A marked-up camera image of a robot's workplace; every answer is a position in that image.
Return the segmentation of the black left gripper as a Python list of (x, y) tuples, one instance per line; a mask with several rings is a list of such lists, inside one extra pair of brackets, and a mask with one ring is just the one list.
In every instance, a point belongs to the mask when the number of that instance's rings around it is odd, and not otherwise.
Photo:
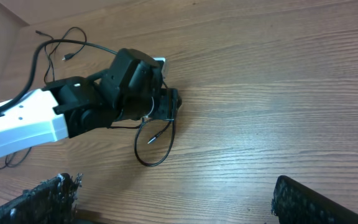
[(165, 121), (173, 121), (176, 118), (182, 103), (177, 89), (162, 88), (160, 93), (153, 97), (153, 100), (154, 108), (149, 116), (150, 118)]

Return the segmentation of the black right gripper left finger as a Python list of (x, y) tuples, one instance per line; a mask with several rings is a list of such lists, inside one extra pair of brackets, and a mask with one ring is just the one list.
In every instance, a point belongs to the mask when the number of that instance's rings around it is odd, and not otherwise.
[(82, 177), (62, 173), (24, 190), (22, 195), (0, 206), (0, 223), (72, 223), (73, 204)]

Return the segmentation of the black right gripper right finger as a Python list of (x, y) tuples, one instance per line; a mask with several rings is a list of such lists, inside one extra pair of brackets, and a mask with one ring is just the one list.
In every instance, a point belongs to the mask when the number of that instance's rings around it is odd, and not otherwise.
[(275, 184), (271, 212), (283, 224), (358, 224), (357, 213), (285, 175)]

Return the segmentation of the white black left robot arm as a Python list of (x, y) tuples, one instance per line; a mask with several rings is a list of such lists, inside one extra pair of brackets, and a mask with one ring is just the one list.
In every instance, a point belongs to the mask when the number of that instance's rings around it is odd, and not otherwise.
[(49, 82), (0, 103), (0, 157), (73, 138), (122, 120), (173, 123), (182, 100), (164, 82), (165, 58), (121, 49), (111, 66), (88, 77)]

